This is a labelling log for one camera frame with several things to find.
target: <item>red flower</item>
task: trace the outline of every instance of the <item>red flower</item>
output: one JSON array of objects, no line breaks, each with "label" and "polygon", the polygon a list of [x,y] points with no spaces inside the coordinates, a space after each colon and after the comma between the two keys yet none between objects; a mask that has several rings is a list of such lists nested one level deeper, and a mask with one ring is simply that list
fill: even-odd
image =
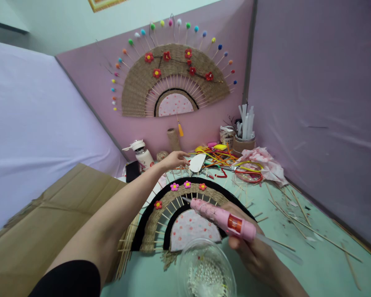
[{"label": "red flower", "polygon": [[170,57],[170,52],[167,51],[167,52],[164,52],[164,60],[166,62],[169,62],[169,60],[171,59],[172,57]]},{"label": "red flower", "polygon": [[151,63],[154,60],[153,53],[148,52],[144,55],[144,60],[148,63]]},{"label": "red flower", "polygon": [[196,72],[195,67],[190,67],[190,75],[194,76],[195,72]]},{"label": "red flower", "polygon": [[161,70],[159,70],[159,69],[154,69],[154,71],[153,71],[153,76],[154,76],[155,78],[160,78],[160,76],[161,76]]},{"label": "red flower", "polygon": [[185,57],[187,58],[187,59],[189,59],[189,58],[191,58],[192,56],[193,56],[193,50],[192,49],[186,49],[186,51],[185,51],[186,53],[185,53]]},{"label": "red flower", "polygon": [[207,81],[213,80],[213,74],[211,73],[211,71],[209,73],[206,73],[205,78]]}]

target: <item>teal table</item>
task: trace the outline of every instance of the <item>teal table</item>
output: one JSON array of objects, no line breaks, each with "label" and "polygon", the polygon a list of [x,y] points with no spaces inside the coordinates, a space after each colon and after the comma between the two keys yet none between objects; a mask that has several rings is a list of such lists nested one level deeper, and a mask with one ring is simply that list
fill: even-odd
[{"label": "teal table", "polygon": [[[221,175],[217,169],[209,169],[214,175]],[[173,180],[171,174],[168,175],[170,181]],[[320,241],[314,233],[302,225],[297,226],[307,237],[314,238],[316,242],[306,243],[303,236],[299,233],[293,224],[287,221],[287,218],[268,201],[271,196],[267,190],[265,182],[262,187],[259,185],[243,183],[244,191],[240,191],[238,183],[232,180],[240,181],[232,173],[228,174],[229,180],[225,188],[232,193],[237,190],[236,196],[245,205],[247,201],[253,199],[253,205],[248,209],[256,215],[257,220],[264,217],[268,219],[259,223],[265,235],[271,239],[289,245],[296,250],[296,254],[302,258],[304,264],[297,265],[285,256],[277,253],[283,263],[290,268],[296,278],[311,297],[320,296],[368,296],[371,297],[371,255],[365,251],[357,242],[336,226],[330,218],[317,209],[312,203],[306,200],[299,192],[294,190],[302,206],[308,206],[311,210],[304,209],[310,214],[309,220],[312,228],[321,235],[327,236],[338,245],[341,242],[345,248],[359,257],[363,263],[350,257],[353,269],[357,275],[362,291],[359,291],[353,281],[353,277],[348,266],[345,253],[332,245],[330,242],[321,238]],[[226,179],[215,178],[214,181],[222,186]],[[300,221],[306,224],[305,218],[299,207],[292,205],[286,206],[284,195],[271,183],[268,184],[275,200],[285,211],[293,212]],[[228,238],[225,238],[220,247],[227,255],[235,274],[238,296],[276,296],[267,286],[260,283],[245,269],[236,252],[228,246]],[[177,292],[177,266],[172,263],[167,271],[163,270],[164,263],[161,261],[161,253],[147,255],[141,252],[133,252],[130,261],[127,264],[126,273],[122,278],[114,283],[107,285],[103,291],[103,297],[114,296],[178,296]]]}]

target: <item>black sleeve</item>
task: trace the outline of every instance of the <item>black sleeve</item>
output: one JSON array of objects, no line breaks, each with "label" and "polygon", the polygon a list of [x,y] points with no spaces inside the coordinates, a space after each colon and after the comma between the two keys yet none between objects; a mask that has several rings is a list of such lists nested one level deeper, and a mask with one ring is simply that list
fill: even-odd
[{"label": "black sleeve", "polygon": [[29,297],[99,297],[100,274],[95,264],[85,260],[63,263],[43,276]]}]

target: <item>black felt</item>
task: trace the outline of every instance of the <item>black felt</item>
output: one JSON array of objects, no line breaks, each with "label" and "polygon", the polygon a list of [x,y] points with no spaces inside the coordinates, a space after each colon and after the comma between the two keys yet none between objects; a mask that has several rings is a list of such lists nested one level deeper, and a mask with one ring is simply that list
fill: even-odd
[{"label": "black felt", "polygon": [[[237,207],[239,207],[245,214],[247,214],[253,220],[256,220],[253,217],[253,215],[244,207],[244,205],[230,191],[227,191],[222,186],[220,186],[219,184],[216,184],[213,181],[203,179],[203,178],[200,178],[200,177],[183,177],[183,178],[177,179],[176,181],[172,181],[171,184],[176,182],[179,185],[183,185],[186,181],[189,181],[193,184],[205,183],[205,185],[208,188],[212,188],[212,189],[216,190],[217,192],[221,193],[225,198],[228,199],[228,201],[232,202]],[[168,191],[171,191],[170,184],[166,185],[161,191],[159,191],[157,193],[157,195],[153,198],[151,203],[147,206],[146,210],[144,211],[143,215],[141,216],[139,226],[136,229],[135,237],[133,239],[132,247],[131,247],[132,251],[140,250],[141,244],[143,242],[144,230],[146,228],[148,218],[150,217],[150,215],[153,213],[153,211],[155,209],[154,203],[156,201],[161,200]],[[190,209],[189,205],[188,205],[188,208],[185,208],[185,205],[182,206],[182,207],[184,207],[184,211],[186,211],[187,209]],[[173,226],[173,221],[179,216],[180,213],[184,212],[184,211],[179,211],[179,212],[178,211],[176,211],[173,214],[173,216],[171,217],[171,219],[169,220],[169,224],[172,222],[170,227],[169,227],[169,224],[168,224],[168,227],[166,228],[165,236],[164,236],[164,250],[169,249],[169,244],[167,242],[170,242],[170,232],[171,232],[171,227]]]}]

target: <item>cardboard box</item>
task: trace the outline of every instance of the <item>cardboard box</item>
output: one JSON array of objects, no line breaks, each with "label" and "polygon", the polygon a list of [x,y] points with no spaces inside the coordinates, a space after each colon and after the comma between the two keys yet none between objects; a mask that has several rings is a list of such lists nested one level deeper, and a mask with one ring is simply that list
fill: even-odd
[{"label": "cardboard box", "polygon": [[78,164],[12,217],[0,231],[0,296],[28,296],[72,236],[125,185]]}]

